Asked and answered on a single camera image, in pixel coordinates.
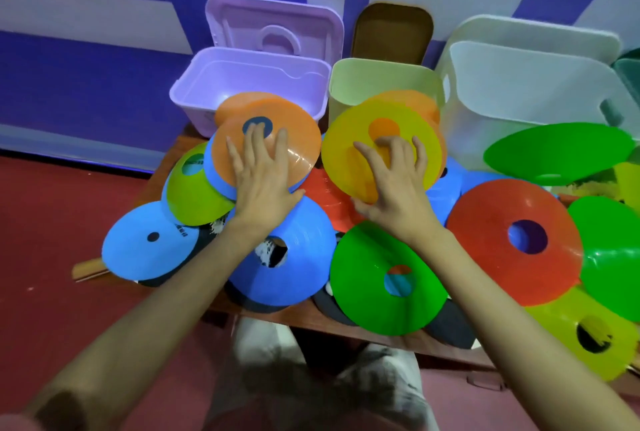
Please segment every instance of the purple storage bin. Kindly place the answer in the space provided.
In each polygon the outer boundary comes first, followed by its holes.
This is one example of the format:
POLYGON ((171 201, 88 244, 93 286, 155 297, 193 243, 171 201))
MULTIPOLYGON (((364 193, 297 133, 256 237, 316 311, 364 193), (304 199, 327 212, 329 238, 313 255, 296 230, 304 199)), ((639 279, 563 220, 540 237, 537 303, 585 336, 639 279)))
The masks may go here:
POLYGON ((316 121, 323 117, 344 41, 336 12, 277 0, 209 0, 205 14, 215 47, 197 53, 169 91, 200 134, 212 136, 220 103, 246 91, 282 96, 316 121))

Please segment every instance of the purple bin lid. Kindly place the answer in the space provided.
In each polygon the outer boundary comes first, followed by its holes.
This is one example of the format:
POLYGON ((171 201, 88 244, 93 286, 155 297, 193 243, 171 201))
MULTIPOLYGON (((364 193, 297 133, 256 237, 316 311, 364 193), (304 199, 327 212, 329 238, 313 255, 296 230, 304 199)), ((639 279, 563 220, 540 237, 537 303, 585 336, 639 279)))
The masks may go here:
POLYGON ((331 8, 280 0, 209 0, 213 45, 322 59, 342 57, 344 24, 331 8))

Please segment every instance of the forearm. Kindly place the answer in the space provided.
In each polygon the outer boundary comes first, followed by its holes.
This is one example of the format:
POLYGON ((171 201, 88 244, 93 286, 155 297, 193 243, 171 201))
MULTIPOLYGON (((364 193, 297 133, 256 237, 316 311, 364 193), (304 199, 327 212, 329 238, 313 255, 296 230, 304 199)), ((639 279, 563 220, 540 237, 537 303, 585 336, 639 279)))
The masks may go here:
POLYGON ((635 413, 482 271, 449 231, 414 249, 541 430, 640 429, 635 413))
POLYGON ((124 417, 259 242, 250 227, 230 221, 172 279, 69 363, 29 404, 28 412, 36 414, 66 393, 82 408, 89 430, 124 417))

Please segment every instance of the hand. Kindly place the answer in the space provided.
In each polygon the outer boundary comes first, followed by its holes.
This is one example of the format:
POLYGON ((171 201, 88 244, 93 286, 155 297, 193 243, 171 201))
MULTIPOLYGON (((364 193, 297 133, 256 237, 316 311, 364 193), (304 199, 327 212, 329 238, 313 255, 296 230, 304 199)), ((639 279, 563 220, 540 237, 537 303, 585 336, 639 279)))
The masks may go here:
POLYGON ((411 145, 401 137, 380 137, 376 144, 389 148, 390 168, 372 147, 357 141, 353 144, 367 159, 378 189, 378 201, 373 205, 353 199, 356 210, 412 247, 425 237, 442 233, 445 229, 433 213, 422 184, 427 169, 424 145, 413 137, 418 155, 414 162, 411 145))
POLYGON ((236 225, 251 231, 260 241, 287 217, 305 194, 304 190, 289 193, 289 155, 287 130, 278 131, 275 158, 264 144, 264 123, 250 125, 244 136, 244 160, 227 137, 231 164, 236 173, 236 225))

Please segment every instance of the brown bin lid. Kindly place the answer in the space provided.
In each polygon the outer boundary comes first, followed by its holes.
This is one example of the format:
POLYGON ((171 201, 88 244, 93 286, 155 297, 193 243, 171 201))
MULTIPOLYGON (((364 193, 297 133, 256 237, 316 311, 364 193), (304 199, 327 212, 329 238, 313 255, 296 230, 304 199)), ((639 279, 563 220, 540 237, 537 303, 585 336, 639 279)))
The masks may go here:
POLYGON ((351 56, 421 64, 432 35, 433 19, 427 10, 410 5, 374 3, 364 8, 358 17, 351 56))

